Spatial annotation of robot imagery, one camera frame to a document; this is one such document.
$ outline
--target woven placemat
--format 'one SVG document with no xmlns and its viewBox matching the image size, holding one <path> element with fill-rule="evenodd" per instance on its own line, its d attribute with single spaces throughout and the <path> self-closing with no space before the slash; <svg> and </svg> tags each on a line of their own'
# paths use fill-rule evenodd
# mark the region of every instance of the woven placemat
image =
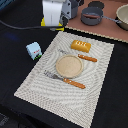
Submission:
<svg viewBox="0 0 128 128">
<path fill-rule="evenodd" d="M 90 52 L 84 53 L 70 49 L 73 40 L 91 43 Z M 89 128 L 113 47 L 114 44 L 60 31 L 14 96 L 48 110 L 81 127 Z M 85 89 L 68 85 L 59 80 L 50 79 L 44 75 L 44 70 L 57 74 L 55 63 L 63 55 L 58 49 L 98 59 L 96 63 L 82 60 L 84 63 L 82 74 L 72 79 L 84 84 L 86 86 Z"/>
</svg>

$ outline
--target black table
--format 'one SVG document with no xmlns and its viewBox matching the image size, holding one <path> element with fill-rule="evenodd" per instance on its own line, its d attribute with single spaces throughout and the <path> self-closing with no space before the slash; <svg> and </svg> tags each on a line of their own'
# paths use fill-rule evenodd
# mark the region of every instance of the black table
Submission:
<svg viewBox="0 0 128 128">
<path fill-rule="evenodd" d="M 18 27 L 40 26 L 42 18 L 42 0 L 16 0 L 0 12 L 2 21 Z M 127 128 L 128 44 L 69 29 L 65 31 L 115 44 L 91 128 Z M 14 96 L 38 62 L 30 58 L 26 45 L 36 41 L 43 53 L 57 33 L 49 29 L 15 30 L 0 24 L 0 104 L 55 128 L 81 128 Z"/>
</svg>

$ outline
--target tan container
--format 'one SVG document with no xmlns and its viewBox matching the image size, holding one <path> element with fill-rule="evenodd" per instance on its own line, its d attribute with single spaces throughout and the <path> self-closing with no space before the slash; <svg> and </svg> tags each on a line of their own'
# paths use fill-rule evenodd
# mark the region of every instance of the tan container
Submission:
<svg viewBox="0 0 128 128">
<path fill-rule="evenodd" d="M 125 30 L 128 30 L 128 4 L 119 7 L 116 11 L 118 20 L 122 21 L 120 26 Z"/>
<path fill-rule="evenodd" d="M 74 55 L 64 55 L 56 62 L 57 72 L 64 78 L 75 78 L 83 71 L 82 60 Z"/>
</svg>

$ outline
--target knife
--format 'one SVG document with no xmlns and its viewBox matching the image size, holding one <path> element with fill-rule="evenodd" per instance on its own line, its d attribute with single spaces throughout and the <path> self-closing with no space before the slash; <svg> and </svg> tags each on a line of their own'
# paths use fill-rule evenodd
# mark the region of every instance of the knife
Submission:
<svg viewBox="0 0 128 128">
<path fill-rule="evenodd" d="M 58 49 L 58 51 L 60 51 L 60 52 L 62 52 L 64 54 L 74 54 L 74 53 L 69 53 L 69 52 L 63 51 L 61 49 Z M 88 57 L 88 56 L 84 56 L 84 55 L 80 55 L 80 54 L 75 54 L 75 55 L 77 55 L 81 59 L 85 59 L 85 60 L 97 62 L 97 59 L 96 58 L 92 58 L 92 57 Z"/>
<path fill-rule="evenodd" d="M 65 82 L 65 83 L 74 85 L 74 86 L 79 87 L 79 88 L 81 88 L 81 89 L 84 89 L 84 88 L 85 88 L 85 85 L 83 85 L 83 84 L 77 83 L 77 82 L 72 81 L 72 80 L 69 80 L 69 79 L 67 79 L 67 78 L 60 78 L 60 77 L 58 77 L 56 74 L 53 74 L 53 73 L 51 73 L 51 72 L 49 72 L 49 71 L 47 71 L 47 70 L 44 71 L 44 74 L 45 74 L 47 77 L 49 77 L 49 78 L 61 80 L 61 81 Z"/>
</svg>

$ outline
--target plate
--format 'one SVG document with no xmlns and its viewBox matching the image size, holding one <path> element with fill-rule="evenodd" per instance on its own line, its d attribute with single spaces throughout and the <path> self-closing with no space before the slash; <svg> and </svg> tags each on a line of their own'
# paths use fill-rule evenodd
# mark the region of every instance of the plate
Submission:
<svg viewBox="0 0 128 128">
<path fill-rule="evenodd" d="M 74 55 L 64 55 L 56 62 L 57 72 L 64 78 L 75 78 L 83 71 L 82 60 Z"/>
</svg>

